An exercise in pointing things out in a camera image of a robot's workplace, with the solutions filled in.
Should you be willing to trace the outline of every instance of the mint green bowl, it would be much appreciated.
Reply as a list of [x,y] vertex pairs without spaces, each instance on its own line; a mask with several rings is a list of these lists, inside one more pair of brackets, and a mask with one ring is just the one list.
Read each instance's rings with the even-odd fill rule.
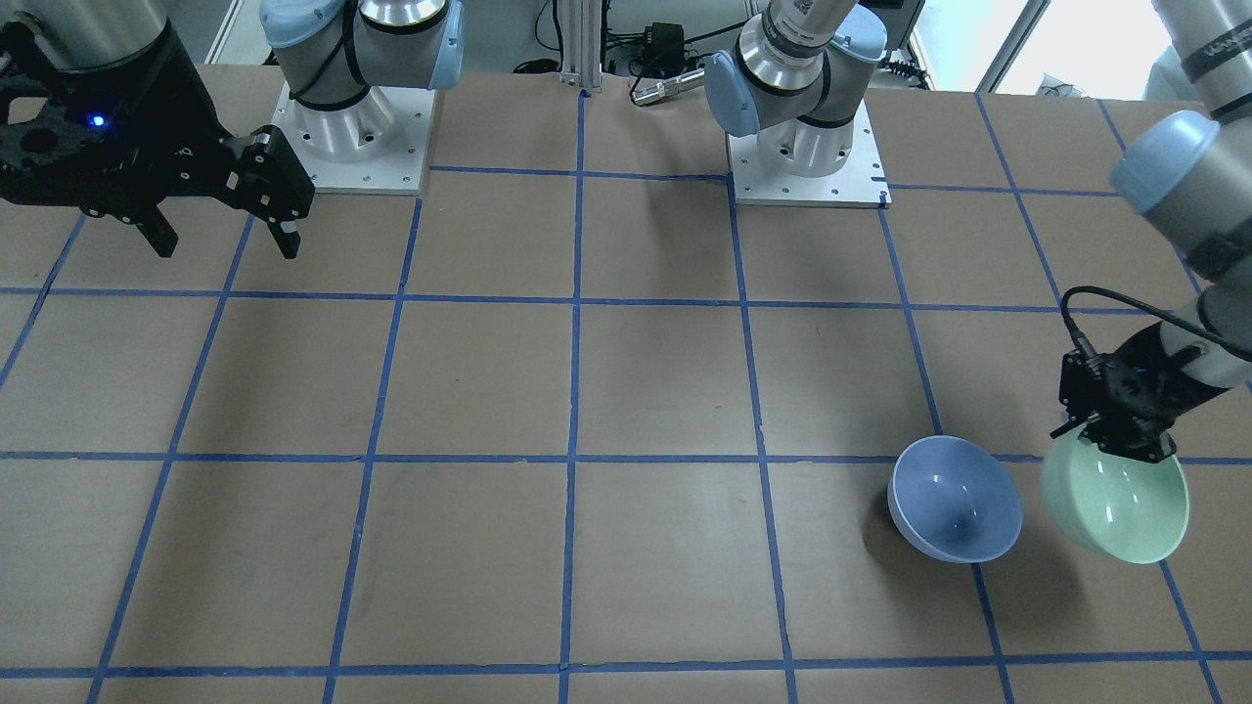
[[1103,555],[1146,565],[1182,542],[1191,517],[1187,477],[1177,457],[1156,465],[1101,452],[1060,436],[1043,458],[1043,505],[1070,540]]

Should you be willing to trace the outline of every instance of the blue bowl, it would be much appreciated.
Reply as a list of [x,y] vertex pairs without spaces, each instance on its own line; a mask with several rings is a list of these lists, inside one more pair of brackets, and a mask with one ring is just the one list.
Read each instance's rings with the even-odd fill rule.
[[985,562],[1022,532],[1022,496],[995,457],[959,437],[910,445],[886,490],[891,520],[914,547],[945,562]]

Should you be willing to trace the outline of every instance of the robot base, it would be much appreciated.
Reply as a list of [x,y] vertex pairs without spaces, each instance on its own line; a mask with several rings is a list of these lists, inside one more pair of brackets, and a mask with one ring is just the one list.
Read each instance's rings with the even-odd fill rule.
[[363,162],[328,162],[312,153],[298,137],[290,89],[283,84],[274,108],[273,124],[290,135],[292,149],[308,172],[318,193],[366,193],[417,195],[421,193],[434,124],[436,91],[418,88],[382,88],[404,134],[388,142],[388,149]]
[[856,110],[856,143],[848,163],[826,177],[799,177],[762,158],[755,134],[727,137],[735,202],[742,205],[879,208],[891,204],[878,140],[861,103]]

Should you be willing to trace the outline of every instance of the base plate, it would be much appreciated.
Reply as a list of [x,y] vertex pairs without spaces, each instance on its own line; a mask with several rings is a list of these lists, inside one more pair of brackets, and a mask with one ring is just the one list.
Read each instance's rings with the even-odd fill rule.
[[798,177],[761,157],[756,135],[726,137],[735,202],[744,205],[879,208],[891,204],[878,140],[865,103],[856,110],[856,142],[844,168],[828,177]]
[[404,129],[381,157],[364,162],[327,162],[309,152],[294,128],[290,89],[283,84],[274,108],[273,123],[283,129],[300,164],[318,193],[377,193],[417,195],[422,190],[429,157],[431,128],[434,124],[436,91],[419,88],[383,88],[396,119]]

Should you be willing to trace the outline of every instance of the blue joint cover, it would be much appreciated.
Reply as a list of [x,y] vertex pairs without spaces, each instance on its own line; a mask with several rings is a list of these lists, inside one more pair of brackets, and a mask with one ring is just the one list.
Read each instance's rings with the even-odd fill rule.
[[1161,120],[1126,150],[1109,183],[1138,214],[1156,208],[1199,163],[1221,127],[1194,110]]
[[878,63],[886,51],[886,26],[873,10],[854,5],[830,43],[854,59]]
[[274,49],[287,49],[322,31],[344,0],[262,0],[260,26]]
[[461,64],[464,60],[466,45],[461,36],[461,0],[452,0],[448,18],[443,23],[443,39],[439,55],[434,59],[431,71],[431,90],[451,90],[461,80]]
[[712,116],[731,137],[747,137],[761,130],[747,79],[729,51],[722,49],[705,65],[705,98]]

